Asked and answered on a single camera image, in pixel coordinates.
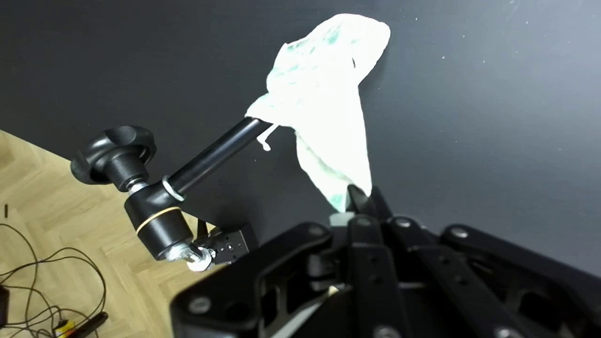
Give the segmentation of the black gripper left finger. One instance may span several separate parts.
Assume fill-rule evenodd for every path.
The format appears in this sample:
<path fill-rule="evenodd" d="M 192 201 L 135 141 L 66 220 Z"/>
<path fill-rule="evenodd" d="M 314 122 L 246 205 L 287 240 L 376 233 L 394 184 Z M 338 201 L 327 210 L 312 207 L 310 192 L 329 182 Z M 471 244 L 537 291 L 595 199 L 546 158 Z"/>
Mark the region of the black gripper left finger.
<path fill-rule="evenodd" d="M 347 188 L 347 272 L 351 282 L 355 325 L 361 338 L 409 338 L 402 293 L 392 254 L 383 239 L 383 222 L 376 205 L 357 186 Z"/>

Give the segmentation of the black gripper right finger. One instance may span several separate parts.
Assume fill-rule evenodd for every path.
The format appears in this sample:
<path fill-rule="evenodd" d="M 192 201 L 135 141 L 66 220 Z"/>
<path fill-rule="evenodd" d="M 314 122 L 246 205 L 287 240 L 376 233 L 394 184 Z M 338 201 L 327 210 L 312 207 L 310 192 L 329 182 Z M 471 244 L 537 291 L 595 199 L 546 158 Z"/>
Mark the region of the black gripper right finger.
<path fill-rule="evenodd" d="M 533 338 L 460 254 L 413 220 L 392 216 L 379 190 L 372 192 L 370 201 L 436 289 L 434 308 L 447 323 L 449 338 Z"/>

